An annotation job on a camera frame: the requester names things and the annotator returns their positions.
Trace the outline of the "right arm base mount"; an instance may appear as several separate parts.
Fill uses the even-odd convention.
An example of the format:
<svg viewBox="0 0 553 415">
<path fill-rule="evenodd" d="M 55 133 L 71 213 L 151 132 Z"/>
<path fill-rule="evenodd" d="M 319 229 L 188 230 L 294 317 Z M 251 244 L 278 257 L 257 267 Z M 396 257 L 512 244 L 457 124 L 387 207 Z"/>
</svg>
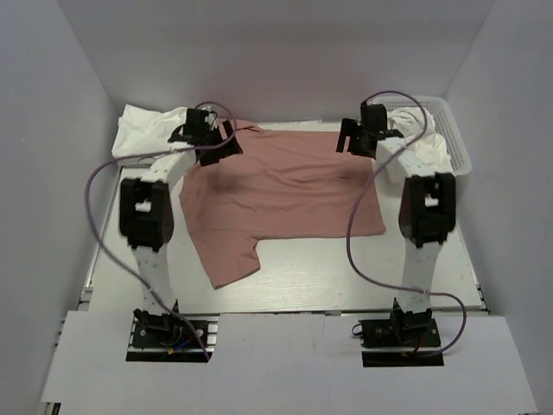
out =
<svg viewBox="0 0 553 415">
<path fill-rule="evenodd" d="M 395 308 L 385 319 L 356 322 L 365 368 L 442 367 L 442 342 L 432 310 L 420 313 Z"/>
</svg>

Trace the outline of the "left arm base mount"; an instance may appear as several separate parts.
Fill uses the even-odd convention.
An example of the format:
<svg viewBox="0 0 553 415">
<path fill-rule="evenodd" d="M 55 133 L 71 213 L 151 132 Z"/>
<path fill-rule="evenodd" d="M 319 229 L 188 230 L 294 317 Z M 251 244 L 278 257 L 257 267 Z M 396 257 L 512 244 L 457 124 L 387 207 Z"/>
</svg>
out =
<svg viewBox="0 0 553 415">
<path fill-rule="evenodd" d="M 216 342 L 217 322 L 192 318 L 186 325 L 168 314 L 133 311 L 127 362 L 207 363 Z"/>
</svg>

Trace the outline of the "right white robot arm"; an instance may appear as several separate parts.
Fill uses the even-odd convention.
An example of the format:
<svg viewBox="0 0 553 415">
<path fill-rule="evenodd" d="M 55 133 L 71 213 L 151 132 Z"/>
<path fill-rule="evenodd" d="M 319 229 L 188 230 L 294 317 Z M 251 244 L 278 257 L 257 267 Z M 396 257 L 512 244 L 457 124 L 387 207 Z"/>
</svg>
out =
<svg viewBox="0 0 553 415">
<path fill-rule="evenodd" d="M 336 150 L 370 157 L 403 181 L 398 227 L 405 240 L 402 283 L 396 288 L 391 337 L 411 344 L 422 333 L 419 319 L 431 318 L 430 292 L 435 264 L 456 223 L 456 183 L 410 149 L 398 130 L 388 127 L 382 104 L 360 104 L 360 120 L 344 118 Z"/>
</svg>

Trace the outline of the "pink t-shirt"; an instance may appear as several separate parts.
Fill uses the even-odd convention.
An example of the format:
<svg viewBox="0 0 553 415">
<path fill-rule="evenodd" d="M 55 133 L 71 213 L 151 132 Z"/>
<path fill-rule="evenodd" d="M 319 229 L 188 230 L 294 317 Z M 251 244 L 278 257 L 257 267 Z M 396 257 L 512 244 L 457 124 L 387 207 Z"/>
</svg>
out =
<svg viewBox="0 0 553 415">
<path fill-rule="evenodd" d="M 238 122 L 243 152 L 193 166 L 181 209 L 213 288 L 261 267 L 264 239 L 343 238 L 385 233 L 375 188 L 365 189 L 372 160 L 336 151 L 333 131 L 268 130 Z"/>
</svg>

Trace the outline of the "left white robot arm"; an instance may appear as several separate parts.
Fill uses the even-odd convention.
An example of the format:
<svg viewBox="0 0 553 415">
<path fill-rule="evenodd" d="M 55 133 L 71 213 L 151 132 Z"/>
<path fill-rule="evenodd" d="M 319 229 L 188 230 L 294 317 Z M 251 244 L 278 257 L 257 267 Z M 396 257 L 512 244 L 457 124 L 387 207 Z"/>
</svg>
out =
<svg viewBox="0 0 553 415">
<path fill-rule="evenodd" d="M 121 181 L 119 232 L 137 262 L 137 279 L 143 285 L 143 311 L 160 316 L 153 335 L 165 345 L 181 339 L 178 299 L 171 286 L 168 243 L 175 230 L 171 193 L 195 165 L 206 167 L 243 150 L 236 138 L 233 115 L 220 122 L 212 101 L 186 110 L 185 119 L 170 134 L 168 148 L 148 154 L 153 160 L 142 176 Z"/>
</svg>

